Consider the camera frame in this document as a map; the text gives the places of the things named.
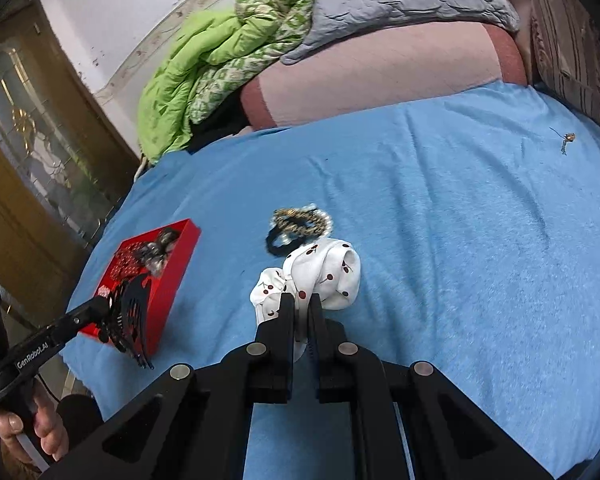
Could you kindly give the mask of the person's left hand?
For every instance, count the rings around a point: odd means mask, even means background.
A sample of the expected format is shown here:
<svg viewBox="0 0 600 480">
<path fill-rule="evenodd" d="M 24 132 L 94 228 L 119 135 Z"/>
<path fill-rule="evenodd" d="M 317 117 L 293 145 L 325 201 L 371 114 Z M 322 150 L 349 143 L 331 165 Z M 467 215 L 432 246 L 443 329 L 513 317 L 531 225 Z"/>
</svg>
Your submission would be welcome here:
<svg viewBox="0 0 600 480">
<path fill-rule="evenodd" d="M 55 404 L 37 379 L 33 381 L 32 402 L 35 404 L 34 432 L 40 439 L 43 452 L 58 462 L 68 453 L 68 432 Z M 0 439 L 6 450 L 20 463 L 32 465 L 31 457 L 17 438 L 22 432 L 23 422 L 17 414 L 0 411 Z"/>
</svg>

